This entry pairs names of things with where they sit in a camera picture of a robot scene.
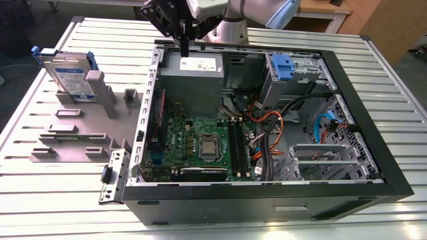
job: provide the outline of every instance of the blue latch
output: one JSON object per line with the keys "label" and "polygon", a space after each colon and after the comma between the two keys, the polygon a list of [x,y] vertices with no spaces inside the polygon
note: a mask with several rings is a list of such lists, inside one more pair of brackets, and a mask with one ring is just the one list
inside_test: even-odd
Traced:
{"label": "blue latch", "polygon": [[272,66],[277,72],[277,79],[280,81],[288,81],[293,77],[295,64],[287,54],[272,55]]}

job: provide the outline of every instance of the metal bracket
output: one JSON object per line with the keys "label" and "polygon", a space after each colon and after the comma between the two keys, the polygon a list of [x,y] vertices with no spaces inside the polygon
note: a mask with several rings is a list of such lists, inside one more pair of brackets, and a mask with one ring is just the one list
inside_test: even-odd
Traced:
{"label": "metal bracket", "polygon": [[128,166],[131,161],[131,153],[125,149],[111,152],[109,162],[104,168],[101,175],[101,191],[99,196],[99,204],[123,204],[121,195],[127,182]]}

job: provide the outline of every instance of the aluminum table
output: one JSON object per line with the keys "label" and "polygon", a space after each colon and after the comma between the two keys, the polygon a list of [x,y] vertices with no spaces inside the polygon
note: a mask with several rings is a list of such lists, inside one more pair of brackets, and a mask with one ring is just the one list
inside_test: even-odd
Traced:
{"label": "aluminum table", "polygon": [[[56,48],[93,52],[115,92],[144,92],[155,39],[143,21],[72,22]],[[425,239],[427,114],[373,44],[356,35],[248,30],[251,44],[336,53],[415,195],[339,220],[144,226],[125,205],[99,205],[103,163],[32,163],[39,134],[59,107],[43,69],[0,135],[0,236],[36,239]]]}

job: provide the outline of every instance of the wire bundle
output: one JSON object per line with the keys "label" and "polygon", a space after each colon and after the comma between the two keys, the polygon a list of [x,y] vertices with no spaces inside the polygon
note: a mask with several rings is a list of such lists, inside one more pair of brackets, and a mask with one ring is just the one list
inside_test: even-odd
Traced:
{"label": "wire bundle", "polygon": [[276,124],[277,119],[283,121],[281,116],[287,115],[287,113],[291,111],[291,109],[303,101],[305,101],[309,98],[328,98],[333,95],[332,92],[324,92],[324,93],[312,93],[303,95],[293,99],[281,109],[277,116],[273,116],[273,119],[268,125],[267,131],[260,140],[260,154],[261,154],[261,160],[263,160],[263,168],[261,168],[261,175],[260,180],[261,181],[272,181],[273,180],[273,158],[272,153],[269,151],[269,143],[268,143],[268,133],[272,131],[273,126]]}

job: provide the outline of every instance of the floor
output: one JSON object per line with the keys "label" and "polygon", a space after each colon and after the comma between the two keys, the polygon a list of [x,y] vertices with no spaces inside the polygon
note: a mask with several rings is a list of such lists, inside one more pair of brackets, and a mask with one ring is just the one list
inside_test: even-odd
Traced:
{"label": "floor", "polygon": [[[32,2],[31,11],[37,25],[28,28],[27,33],[32,44],[40,48],[55,47],[73,16],[135,19],[133,9],[128,6],[61,2],[59,7],[60,11],[52,12],[47,2]],[[427,109],[427,59],[415,58],[413,53],[408,52],[393,69]],[[0,131],[8,123],[37,72],[37,62],[31,55],[20,59],[8,59],[0,54],[0,75],[8,82],[4,87],[0,86]]]}

